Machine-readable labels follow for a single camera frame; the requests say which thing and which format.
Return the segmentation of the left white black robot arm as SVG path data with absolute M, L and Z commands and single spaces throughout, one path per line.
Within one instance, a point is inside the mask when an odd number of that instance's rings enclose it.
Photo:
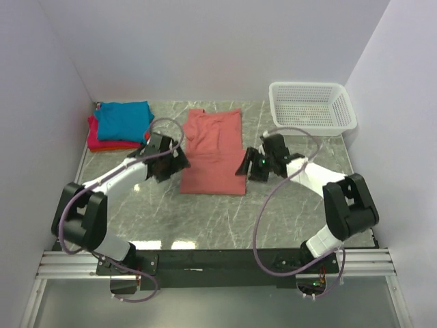
M 139 156 L 133 152 L 117 167 L 86 182 L 67 184 L 61 194 L 52 233 L 69 254 L 88 251 L 112 260 L 118 273 L 132 273 L 137 265 L 136 247 L 108 229 L 109 201 L 149 178 L 162 182 L 190 163 L 181 150 Z

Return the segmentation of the folded magenta t shirt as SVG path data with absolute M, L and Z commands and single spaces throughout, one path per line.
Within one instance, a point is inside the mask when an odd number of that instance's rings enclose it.
M 108 147 L 131 147 L 136 149 L 140 146 L 139 143 L 132 141 L 120 141 L 120 140 L 99 140 L 97 137 L 98 133 L 98 121 L 91 115 L 87 119 L 89 126 L 89 135 L 87 136 L 87 147 L 89 148 L 108 148 Z

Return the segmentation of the black base beam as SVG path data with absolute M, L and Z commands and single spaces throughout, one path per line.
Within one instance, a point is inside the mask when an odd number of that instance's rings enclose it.
M 258 249 L 262 264 L 278 273 L 287 273 L 304 264 L 309 258 L 301 249 Z M 142 262 L 136 269 L 156 278 L 160 288 L 210 288 L 242 286 L 276 286 L 295 288 L 296 276 L 275 277 L 263 272 L 255 261 L 252 249 L 182 249 L 137 250 Z M 97 276 L 128 275 L 108 260 L 99 260 Z M 309 267 L 304 274 L 334 274 L 339 272 L 335 254 Z

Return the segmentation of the aluminium rail frame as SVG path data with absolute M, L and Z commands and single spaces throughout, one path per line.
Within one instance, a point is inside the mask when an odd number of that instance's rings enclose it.
M 89 253 L 68 255 L 46 251 L 42 255 L 37 279 L 98 279 L 98 260 Z M 397 271 L 388 249 L 347 249 L 344 277 L 396 276 Z

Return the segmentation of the folded blue t shirt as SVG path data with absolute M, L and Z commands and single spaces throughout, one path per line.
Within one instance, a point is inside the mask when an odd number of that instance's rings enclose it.
M 148 101 L 101 102 L 94 111 L 98 122 L 99 141 L 131 141 L 141 143 L 154 120 Z

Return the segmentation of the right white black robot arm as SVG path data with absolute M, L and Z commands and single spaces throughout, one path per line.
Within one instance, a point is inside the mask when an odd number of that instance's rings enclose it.
M 326 223 L 300 247 L 300 266 L 306 272 L 316 272 L 324 264 L 325 253 L 379 223 L 376 205 L 360 174 L 334 172 L 287 150 L 268 154 L 248 148 L 236 175 L 266 182 L 271 172 L 306 187 L 323 200 Z

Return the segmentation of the salmon pink t shirt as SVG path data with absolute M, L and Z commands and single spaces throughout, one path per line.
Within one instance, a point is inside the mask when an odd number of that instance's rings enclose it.
M 206 113 L 191 109 L 183 129 L 191 166 L 182 171 L 180 193 L 245 195 L 246 178 L 236 175 L 246 153 L 241 110 Z

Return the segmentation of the folded orange t shirt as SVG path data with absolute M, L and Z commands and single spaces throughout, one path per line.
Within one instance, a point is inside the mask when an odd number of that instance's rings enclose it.
M 121 147 L 121 148 L 117 148 L 117 147 L 108 147 L 108 148 L 89 148 L 90 152 L 112 152 L 112 151 L 118 151 L 118 150 L 131 150 L 133 148 L 131 147 Z

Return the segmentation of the white plastic basket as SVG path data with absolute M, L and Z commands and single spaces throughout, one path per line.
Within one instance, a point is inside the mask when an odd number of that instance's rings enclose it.
M 313 136 L 332 137 L 357 127 L 345 87 L 338 83 L 274 82 L 269 85 L 275 126 L 293 126 Z

